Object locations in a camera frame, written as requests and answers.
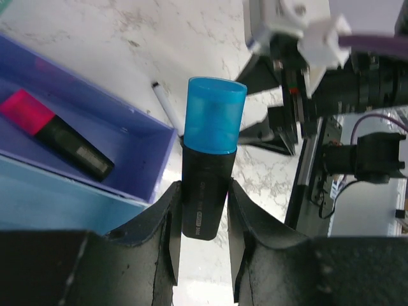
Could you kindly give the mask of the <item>purple drawer bin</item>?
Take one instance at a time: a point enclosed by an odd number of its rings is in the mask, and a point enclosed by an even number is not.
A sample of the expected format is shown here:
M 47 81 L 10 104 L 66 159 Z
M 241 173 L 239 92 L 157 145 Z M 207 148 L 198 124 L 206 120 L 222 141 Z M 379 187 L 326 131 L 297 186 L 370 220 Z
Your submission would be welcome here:
M 25 46 L 1 36 L 1 99 L 25 90 L 114 162 L 96 182 L 7 119 L 1 154 L 126 198 L 152 202 L 176 132 Z

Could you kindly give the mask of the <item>blue drawer bin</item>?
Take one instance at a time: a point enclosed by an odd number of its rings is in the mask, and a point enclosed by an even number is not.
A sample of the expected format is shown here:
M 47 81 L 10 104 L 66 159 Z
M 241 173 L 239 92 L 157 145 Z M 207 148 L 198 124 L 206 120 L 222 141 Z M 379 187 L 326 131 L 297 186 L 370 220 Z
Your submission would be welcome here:
M 2 230 L 91 230 L 100 235 L 148 207 L 1 157 Z

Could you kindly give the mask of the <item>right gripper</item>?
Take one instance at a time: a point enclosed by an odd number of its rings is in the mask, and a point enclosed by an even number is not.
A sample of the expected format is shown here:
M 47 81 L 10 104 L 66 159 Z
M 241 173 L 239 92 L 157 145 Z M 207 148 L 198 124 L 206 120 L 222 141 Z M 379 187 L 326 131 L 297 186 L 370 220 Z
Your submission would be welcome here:
M 307 63 L 296 41 L 270 41 L 254 52 L 236 81 L 247 87 L 247 95 L 281 89 L 282 105 L 269 106 L 263 120 L 239 132 L 238 144 L 250 145 L 285 156 L 295 155 L 297 124 L 305 123 L 303 102 Z

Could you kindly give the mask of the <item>blue black highlighter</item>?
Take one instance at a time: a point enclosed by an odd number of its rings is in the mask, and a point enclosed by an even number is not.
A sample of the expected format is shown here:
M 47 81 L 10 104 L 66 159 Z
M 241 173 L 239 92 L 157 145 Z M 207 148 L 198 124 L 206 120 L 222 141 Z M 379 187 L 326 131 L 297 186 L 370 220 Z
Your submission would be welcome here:
M 221 78 L 192 77 L 182 137 L 182 232 L 216 237 L 228 193 L 247 88 Z

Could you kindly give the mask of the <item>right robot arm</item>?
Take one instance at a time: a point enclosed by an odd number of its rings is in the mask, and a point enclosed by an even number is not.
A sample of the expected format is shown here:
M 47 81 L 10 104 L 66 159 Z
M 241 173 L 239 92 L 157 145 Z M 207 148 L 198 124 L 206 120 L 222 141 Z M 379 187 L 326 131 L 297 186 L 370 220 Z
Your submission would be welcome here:
M 282 106 L 241 145 L 291 155 L 319 119 L 407 105 L 406 1 L 244 1 L 248 94 L 279 88 Z

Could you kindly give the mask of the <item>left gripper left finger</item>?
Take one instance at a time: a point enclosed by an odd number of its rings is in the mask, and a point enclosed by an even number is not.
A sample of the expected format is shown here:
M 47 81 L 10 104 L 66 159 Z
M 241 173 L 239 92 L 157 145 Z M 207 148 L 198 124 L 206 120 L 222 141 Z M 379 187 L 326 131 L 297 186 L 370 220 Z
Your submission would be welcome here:
M 171 305 L 181 238 L 181 184 L 101 236 L 2 231 L 2 305 Z

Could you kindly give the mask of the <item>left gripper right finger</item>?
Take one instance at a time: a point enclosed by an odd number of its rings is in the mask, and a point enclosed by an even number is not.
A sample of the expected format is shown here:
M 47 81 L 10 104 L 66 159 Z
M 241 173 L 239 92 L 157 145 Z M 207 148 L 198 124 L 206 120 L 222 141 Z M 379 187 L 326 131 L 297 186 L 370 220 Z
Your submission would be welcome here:
M 406 305 L 407 239 L 309 238 L 228 191 L 234 301 L 239 305 Z

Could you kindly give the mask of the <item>pink black highlighter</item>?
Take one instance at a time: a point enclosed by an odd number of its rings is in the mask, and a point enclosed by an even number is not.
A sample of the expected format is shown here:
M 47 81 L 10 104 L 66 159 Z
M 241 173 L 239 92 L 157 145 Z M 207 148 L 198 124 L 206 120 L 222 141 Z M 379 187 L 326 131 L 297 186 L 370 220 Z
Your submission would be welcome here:
M 23 89 L 1 103 L 1 115 L 98 182 L 114 169 L 114 163 L 99 149 Z

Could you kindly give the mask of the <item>black pen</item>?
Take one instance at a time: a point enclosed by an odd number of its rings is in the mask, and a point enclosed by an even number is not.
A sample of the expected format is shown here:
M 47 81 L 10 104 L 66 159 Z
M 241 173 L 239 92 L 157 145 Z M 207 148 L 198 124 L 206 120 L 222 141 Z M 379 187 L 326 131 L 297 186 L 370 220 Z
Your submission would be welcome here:
M 156 95 L 158 101 L 160 102 L 162 109 L 164 110 L 165 114 L 167 115 L 170 123 L 173 125 L 173 127 L 178 131 L 179 134 L 182 134 L 183 131 L 183 125 L 182 122 L 179 120 L 179 117 L 170 103 L 170 100 L 168 99 L 166 92 L 164 90 L 164 87 L 160 85 L 158 82 L 153 82 L 152 83 L 152 90 L 154 91 L 154 94 Z

